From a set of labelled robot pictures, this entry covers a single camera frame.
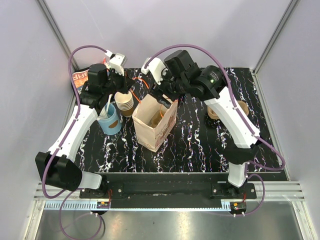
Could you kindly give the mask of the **stack of paper coffee cups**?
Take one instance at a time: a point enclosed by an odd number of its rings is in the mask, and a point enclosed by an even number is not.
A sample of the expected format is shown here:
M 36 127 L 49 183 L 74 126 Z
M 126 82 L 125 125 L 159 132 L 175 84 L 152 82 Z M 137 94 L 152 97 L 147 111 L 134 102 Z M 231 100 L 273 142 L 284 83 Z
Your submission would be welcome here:
M 117 92 L 114 96 L 114 100 L 124 117 L 129 118 L 132 116 L 134 112 L 134 100 L 130 91 L 128 93 Z

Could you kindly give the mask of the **beige paper takeout bag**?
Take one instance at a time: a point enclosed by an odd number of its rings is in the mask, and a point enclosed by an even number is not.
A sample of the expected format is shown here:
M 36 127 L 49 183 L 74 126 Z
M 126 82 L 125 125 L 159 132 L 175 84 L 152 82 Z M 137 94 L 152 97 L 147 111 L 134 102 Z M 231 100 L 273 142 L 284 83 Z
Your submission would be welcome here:
M 136 99 L 132 119 L 137 141 L 155 153 L 176 124 L 178 101 L 170 101 L 170 107 L 166 108 L 149 94 Z

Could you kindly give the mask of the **brown pulp cup carrier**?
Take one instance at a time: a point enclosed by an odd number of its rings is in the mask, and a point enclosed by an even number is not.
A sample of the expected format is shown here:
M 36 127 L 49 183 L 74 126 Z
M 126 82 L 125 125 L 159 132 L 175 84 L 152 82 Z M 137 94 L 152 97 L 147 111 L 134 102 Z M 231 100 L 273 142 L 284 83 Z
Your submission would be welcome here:
M 150 126 L 152 128 L 155 128 L 159 123 L 160 121 L 163 119 L 164 115 L 165 115 L 165 111 L 163 110 L 158 110 L 154 116 L 151 118 L 150 120 Z

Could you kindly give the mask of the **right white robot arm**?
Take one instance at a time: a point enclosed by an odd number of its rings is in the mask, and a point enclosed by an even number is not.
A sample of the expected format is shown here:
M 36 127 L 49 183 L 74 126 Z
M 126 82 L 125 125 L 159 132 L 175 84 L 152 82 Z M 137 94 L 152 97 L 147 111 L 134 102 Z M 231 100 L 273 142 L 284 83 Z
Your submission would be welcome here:
M 246 163 L 254 156 L 260 130 L 250 122 L 233 96 L 223 68 L 215 65 L 200 68 L 187 50 L 177 50 L 164 60 L 152 57 L 144 68 L 154 79 L 149 94 L 164 107 L 169 108 L 180 96 L 189 94 L 219 117 L 234 142 L 224 155 L 229 162 L 227 192 L 235 199 L 243 195 Z

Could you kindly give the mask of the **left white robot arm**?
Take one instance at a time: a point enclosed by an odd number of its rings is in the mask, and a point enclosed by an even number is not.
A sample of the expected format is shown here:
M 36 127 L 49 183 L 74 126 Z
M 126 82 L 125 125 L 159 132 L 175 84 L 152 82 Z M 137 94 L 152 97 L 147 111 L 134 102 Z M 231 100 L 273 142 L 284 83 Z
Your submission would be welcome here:
M 88 129 L 108 102 L 109 95 L 127 93 L 134 82 L 127 78 L 123 66 L 96 63 L 88 68 L 87 81 L 76 90 L 77 104 L 69 122 L 47 152 L 39 152 L 35 163 L 42 188 L 53 186 L 62 191 L 90 189 L 97 198 L 108 193 L 108 186 L 98 173 L 82 171 L 74 163 L 78 148 Z

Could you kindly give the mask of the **white wrapped straw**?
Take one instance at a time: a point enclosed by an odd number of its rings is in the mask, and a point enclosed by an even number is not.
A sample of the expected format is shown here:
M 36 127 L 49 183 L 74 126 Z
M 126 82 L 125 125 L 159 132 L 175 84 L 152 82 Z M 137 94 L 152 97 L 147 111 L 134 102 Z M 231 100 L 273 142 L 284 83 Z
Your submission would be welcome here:
M 111 103 L 112 96 L 113 96 L 113 94 L 110 94 L 110 95 L 108 96 L 108 101 L 107 101 L 106 108 L 105 108 L 105 113 L 106 113 L 106 116 L 107 116 L 107 117 L 108 117 L 108 111 L 109 111 L 109 107 L 110 107 L 110 103 Z

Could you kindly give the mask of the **colourful rabbit print cloth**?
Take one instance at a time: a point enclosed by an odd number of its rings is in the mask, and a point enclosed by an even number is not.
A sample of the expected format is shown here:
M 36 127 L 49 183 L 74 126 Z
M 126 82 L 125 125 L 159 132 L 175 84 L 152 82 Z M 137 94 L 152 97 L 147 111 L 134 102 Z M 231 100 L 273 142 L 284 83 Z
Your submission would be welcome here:
M 109 64 L 109 59 L 106 59 L 105 57 L 103 58 L 103 61 L 101 62 L 101 64 L 104 64 L 107 68 L 107 76 L 109 75 L 109 69 L 110 69 L 110 64 Z M 91 66 L 88 66 L 86 68 L 83 68 L 77 72 L 74 72 L 72 74 L 72 79 L 73 82 L 75 84 L 75 87 L 78 91 L 79 94 L 81 94 L 82 92 L 82 88 L 85 84 L 85 82 L 88 81 L 88 71 L 90 69 Z

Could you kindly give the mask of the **stack of brown cup carriers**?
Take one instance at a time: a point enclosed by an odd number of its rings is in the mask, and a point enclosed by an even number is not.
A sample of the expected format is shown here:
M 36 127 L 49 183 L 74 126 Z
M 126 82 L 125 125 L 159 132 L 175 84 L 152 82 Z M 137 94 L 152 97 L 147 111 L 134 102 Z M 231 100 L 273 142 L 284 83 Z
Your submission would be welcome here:
M 238 100 L 237 101 L 243 112 L 245 113 L 246 116 L 249 115 L 249 108 L 247 104 L 244 101 Z M 213 120 L 219 120 L 219 116 L 209 107 L 207 106 L 207 114 L 208 116 L 213 119 Z

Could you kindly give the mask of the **light blue straw holder cup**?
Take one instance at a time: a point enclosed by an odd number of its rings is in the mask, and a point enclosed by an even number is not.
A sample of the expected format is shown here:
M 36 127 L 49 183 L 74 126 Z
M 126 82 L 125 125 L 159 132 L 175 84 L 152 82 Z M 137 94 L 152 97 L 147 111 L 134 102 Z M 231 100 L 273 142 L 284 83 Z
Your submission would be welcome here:
M 107 118 L 100 115 L 97 118 L 97 122 L 106 135 L 115 135 L 122 128 L 117 109 L 112 103 L 109 105 Z

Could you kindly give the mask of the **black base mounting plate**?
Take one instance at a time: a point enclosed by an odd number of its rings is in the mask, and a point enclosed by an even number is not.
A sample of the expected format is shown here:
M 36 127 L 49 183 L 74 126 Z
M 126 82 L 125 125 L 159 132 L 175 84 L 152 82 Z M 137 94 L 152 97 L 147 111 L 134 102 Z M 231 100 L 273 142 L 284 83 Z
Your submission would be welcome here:
M 209 210 L 222 200 L 255 200 L 253 183 L 228 183 L 227 173 L 104 173 L 99 189 L 86 189 L 81 199 L 111 197 L 111 209 Z

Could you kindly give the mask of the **aluminium frame rail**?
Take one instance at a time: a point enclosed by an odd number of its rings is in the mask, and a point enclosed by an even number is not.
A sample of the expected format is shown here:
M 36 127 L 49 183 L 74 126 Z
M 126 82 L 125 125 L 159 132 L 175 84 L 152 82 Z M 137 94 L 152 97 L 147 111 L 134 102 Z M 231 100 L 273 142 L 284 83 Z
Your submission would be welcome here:
M 293 181 L 255 182 L 256 199 L 247 210 L 229 214 L 230 199 L 214 199 L 204 182 L 132 182 L 112 196 L 110 209 L 93 216 L 95 199 L 70 198 L 59 211 L 37 193 L 24 233 L 26 240 L 313 240 L 304 198 Z

